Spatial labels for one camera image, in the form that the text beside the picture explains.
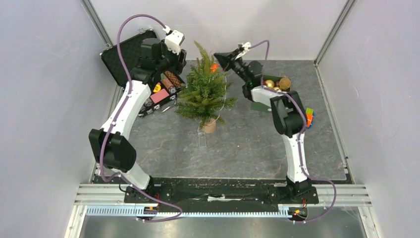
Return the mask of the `small green christmas tree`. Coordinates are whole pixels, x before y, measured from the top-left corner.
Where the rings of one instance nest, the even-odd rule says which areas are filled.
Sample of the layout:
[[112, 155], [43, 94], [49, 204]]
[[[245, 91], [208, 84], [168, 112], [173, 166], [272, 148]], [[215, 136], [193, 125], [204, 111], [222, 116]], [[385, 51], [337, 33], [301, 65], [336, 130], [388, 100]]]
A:
[[179, 116], [197, 121], [198, 130], [213, 133], [218, 124], [224, 124], [221, 117], [223, 109], [231, 109], [238, 98], [227, 96], [232, 83], [227, 82], [226, 74], [219, 71], [211, 73], [210, 67], [216, 63], [213, 55], [197, 41], [200, 58], [191, 65], [186, 76], [186, 85], [181, 87], [175, 110]]

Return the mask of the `green ornament box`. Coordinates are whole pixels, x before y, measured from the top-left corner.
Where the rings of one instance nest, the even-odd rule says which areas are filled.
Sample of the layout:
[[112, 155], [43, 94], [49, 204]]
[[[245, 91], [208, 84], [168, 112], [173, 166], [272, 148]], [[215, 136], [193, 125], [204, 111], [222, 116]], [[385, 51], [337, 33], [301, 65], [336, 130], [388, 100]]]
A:
[[[262, 76], [262, 82], [259, 85], [253, 84], [251, 89], [251, 99], [252, 105], [251, 109], [254, 111], [260, 112], [270, 112], [270, 98], [273, 96], [279, 96], [278, 92], [290, 92], [290, 91], [281, 91], [279, 88], [279, 80], [286, 76], [273, 76], [264, 74]], [[275, 82], [275, 87], [273, 89], [268, 88], [264, 85], [265, 80], [272, 80]]]

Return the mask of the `clear battery box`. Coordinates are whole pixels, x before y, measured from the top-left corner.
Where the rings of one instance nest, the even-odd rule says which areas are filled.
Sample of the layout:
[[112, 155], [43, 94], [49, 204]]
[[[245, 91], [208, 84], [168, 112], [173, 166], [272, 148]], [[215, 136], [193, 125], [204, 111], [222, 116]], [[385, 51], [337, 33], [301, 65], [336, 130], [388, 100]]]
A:
[[207, 138], [205, 132], [198, 132], [199, 147], [207, 147]]

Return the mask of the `blue orange toy car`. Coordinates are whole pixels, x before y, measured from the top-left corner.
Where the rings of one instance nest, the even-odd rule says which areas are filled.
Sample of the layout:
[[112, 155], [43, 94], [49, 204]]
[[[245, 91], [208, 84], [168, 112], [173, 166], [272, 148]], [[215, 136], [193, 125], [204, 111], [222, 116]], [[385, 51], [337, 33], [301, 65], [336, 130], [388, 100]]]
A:
[[314, 110], [311, 108], [306, 108], [306, 117], [307, 117], [307, 125], [306, 128], [309, 129], [312, 127], [313, 125], [313, 120], [314, 120]]

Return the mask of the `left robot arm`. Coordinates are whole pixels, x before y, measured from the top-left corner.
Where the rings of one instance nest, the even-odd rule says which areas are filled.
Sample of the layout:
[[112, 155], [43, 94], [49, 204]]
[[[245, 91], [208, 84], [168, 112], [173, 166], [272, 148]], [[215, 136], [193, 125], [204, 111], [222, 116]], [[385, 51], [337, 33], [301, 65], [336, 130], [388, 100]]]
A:
[[121, 176], [132, 187], [143, 202], [151, 202], [156, 194], [149, 185], [151, 176], [136, 163], [137, 153], [128, 138], [133, 123], [142, 105], [151, 96], [152, 91], [165, 71], [180, 74], [186, 64], [186, 51], [181, 48], [184, 37], [166, 36], [165, 39], [144, 39], [140, 45], [139, 65], [132, 71], [123, 59], [120, 44], [116, 45], [118, 57], [126, 76], [125, 90], [116, 108], [101, 126], [89, 133], [89, 142], [100, 168], [108, 168], [114, 174], [106, 177], [110, 181]]

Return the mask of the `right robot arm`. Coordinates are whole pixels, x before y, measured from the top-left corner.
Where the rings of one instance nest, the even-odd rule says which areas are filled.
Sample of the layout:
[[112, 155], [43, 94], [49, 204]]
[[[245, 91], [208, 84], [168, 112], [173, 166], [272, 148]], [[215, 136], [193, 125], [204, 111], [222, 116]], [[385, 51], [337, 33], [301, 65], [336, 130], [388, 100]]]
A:
[[233, 70], [244, 80], [244, 97], [271, 108], [273, 124], [280, 134], [286, 151], [287, 176], [284, 197], [292, 202], [301, 201], [311, 190], [312, 181], [306, 166], [304, 137], [307, 118], [296, 91], [277, 92], [263, 83], [263, 65], [254, 60], [243, 62], [240, 49], [213, 56], [224, 71]]

